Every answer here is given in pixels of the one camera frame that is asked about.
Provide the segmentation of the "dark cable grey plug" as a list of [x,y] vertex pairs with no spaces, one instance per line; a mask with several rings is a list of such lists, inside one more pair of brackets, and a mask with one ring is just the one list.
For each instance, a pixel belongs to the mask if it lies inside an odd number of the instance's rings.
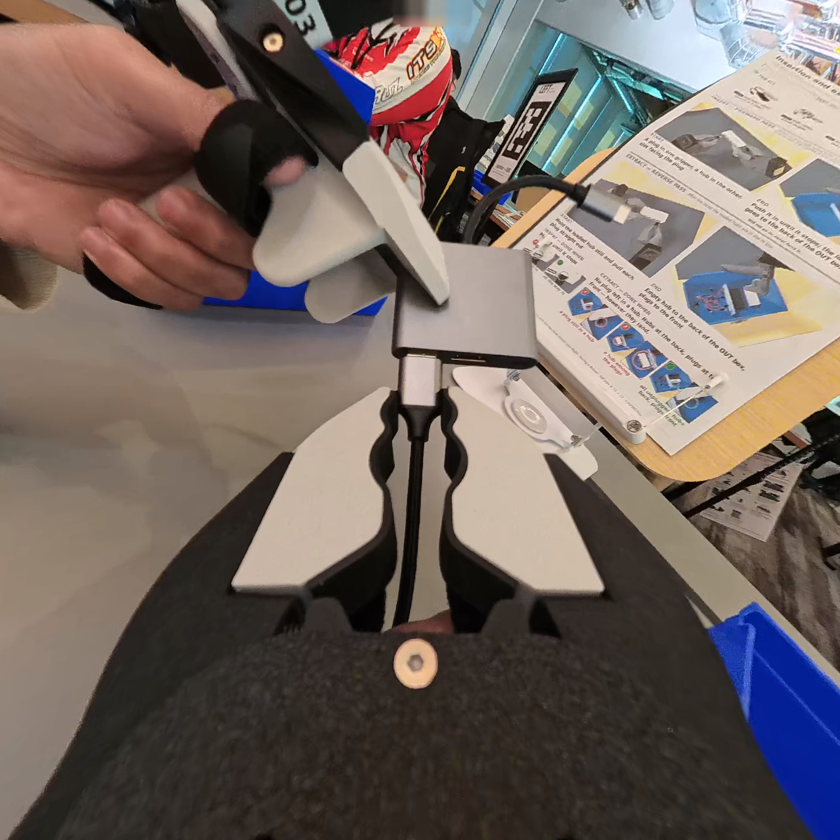
[[413,605],[422,520],[425,445],[433,421],[438,416],[441,374],[441,362],[435,357],[406,355],[400,359],[398,376],[400,414],[406,423],[410,453],[406,519],[400,580],[393,617],[394,627],[408,622]]

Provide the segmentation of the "grey usb hub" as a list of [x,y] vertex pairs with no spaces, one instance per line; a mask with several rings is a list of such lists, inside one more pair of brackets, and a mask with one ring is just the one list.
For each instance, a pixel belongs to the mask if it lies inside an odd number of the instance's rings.
[[532,261],[522,250],[443,243],[449,297],[436,306],[415,280],[395,295],[392,355],[527,370],[539,360]]

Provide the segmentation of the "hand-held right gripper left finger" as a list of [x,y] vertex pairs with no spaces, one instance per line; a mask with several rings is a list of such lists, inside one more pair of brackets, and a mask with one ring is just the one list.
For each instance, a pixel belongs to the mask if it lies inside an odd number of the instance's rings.
[[382,387],[298,447],[232,580],[236,593],[373,601],[396,570],[387,482],[398,399]]

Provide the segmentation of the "silver ceiling ducts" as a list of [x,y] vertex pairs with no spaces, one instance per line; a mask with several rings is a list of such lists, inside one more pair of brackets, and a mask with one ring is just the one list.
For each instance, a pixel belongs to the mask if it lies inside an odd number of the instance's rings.
[[780,51],[817,72],[838,71],[838,2],[620,1],[631,20],[644,20],[644,62],[738,69]]

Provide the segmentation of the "person's left forearm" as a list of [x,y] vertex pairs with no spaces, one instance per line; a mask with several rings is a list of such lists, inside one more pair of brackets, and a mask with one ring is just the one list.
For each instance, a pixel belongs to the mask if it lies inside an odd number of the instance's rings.
[[32,312],[47,305],[58,287],[58,268],[32,251],[1,243],[1,313]]

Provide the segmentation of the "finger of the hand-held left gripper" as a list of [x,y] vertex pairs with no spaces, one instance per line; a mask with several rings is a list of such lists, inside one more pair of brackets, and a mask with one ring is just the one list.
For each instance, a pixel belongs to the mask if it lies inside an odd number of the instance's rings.
[[352,259],[308,282],[305,307],[322,323],[336,323],[393,294],[396,275],[383,259]]
[[449,298],[444,251],[396,169],[374,141],[343,163],[343,175],[385,235],[385,242],[438,306]]

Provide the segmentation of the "laminated picture sheet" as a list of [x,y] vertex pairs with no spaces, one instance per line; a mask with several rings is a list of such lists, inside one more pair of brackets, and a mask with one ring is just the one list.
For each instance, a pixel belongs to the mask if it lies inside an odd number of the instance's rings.
[[766,543],[799,481],[804,465],[790,463],[727,499],[721,499],[721,495],[753,474],[775,466],[781,459],[778,454],[758,453],[724,476],[708,481],[700,488],[703,491],[702,501],[711,498],[712,503],[696,518]]

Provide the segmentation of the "black bag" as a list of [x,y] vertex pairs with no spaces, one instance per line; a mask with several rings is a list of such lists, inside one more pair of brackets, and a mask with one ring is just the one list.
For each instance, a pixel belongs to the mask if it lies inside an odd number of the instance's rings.
[[427,147],[423,215],[442,242],[459,242],[459,226],[471,194],[477,164],[490,149],[503,121],[474,119],[455,98],[447,101],[443,116]]

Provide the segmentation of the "red white jacket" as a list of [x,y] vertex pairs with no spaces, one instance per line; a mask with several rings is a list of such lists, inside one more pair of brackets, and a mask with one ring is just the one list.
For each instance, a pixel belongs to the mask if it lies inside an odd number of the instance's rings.
[[322,49],[374,90],[371,139],[422,205],[428,146],[454,82],[454,54],[444,30],[389,19]]

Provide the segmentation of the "person's left hand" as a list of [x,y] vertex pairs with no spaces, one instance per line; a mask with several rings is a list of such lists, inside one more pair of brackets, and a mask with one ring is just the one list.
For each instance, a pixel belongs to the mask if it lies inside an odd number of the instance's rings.
[[174,185],[232,99],[122,31],[2,26],[2,248],[190,311],[246,292],[254,239]]

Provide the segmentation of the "black framed marker sign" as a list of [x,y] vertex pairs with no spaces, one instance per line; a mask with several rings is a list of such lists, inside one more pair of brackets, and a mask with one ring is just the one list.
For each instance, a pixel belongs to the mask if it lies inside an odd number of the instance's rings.
[[513,178],[577,72],[577,69],[572,68],[544,73],[535,78],[510,129],[483,174],[482,184],[496,187]]

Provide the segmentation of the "blue plastic bin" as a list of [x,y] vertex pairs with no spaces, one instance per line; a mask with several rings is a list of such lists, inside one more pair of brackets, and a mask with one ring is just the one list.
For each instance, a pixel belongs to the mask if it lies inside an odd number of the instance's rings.
[[[370,126],[375,104],[373,88],[331,57],[324,49],[316,49],[316,54],[327,68],[331,78],[337,82],[343,95],[350,101],[353,110],[361,117],[365,125]],[[248,279],[246,292],[240,299],[226,301],[221,298],[206,297],[203,305],[212,308],[304,312],[307,310],[305,303],[307,290],[306,281],[294,287],[278,287],[270,284],[253,270]]]
[[709,628],[776,780],[814,838],[839,838],[839,688],[754,602]]

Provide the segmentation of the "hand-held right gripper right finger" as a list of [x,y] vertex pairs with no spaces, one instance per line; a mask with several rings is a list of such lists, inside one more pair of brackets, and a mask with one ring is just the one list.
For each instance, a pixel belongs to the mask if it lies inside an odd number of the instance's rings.
[[564,464],[459,387],[441,425],[450,485],[439,561],[464,601],[600,597],[604,582],[552,472]]

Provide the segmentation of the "black tripod pole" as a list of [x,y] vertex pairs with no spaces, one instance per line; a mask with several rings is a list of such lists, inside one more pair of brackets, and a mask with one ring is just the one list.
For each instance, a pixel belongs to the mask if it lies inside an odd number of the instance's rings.
[[834,434],[825,437],[823,440],[809,444],[799,450],[796,454],[790,454],[783,457],[777,463],[769,465],[758,472],[745,477],[745,479],[741,480],[739,483],[730,486],[726,490],[718,492],[716,495],[710,496],[708,499],[702,501],[695,507],[683,511],[682,515],[687,519],[698,516],[701,513],[715,507],[719,502],[727,501],[728,499],[737,496],[742,491],[763,483],[766,478],[770,477],[774,473],[782,471],[788,466],[804,465],[806,462],[812,461],[823,449],[826,447],[830,448],[833,445],[838,444],[838,441],[839,432],[835,432]]

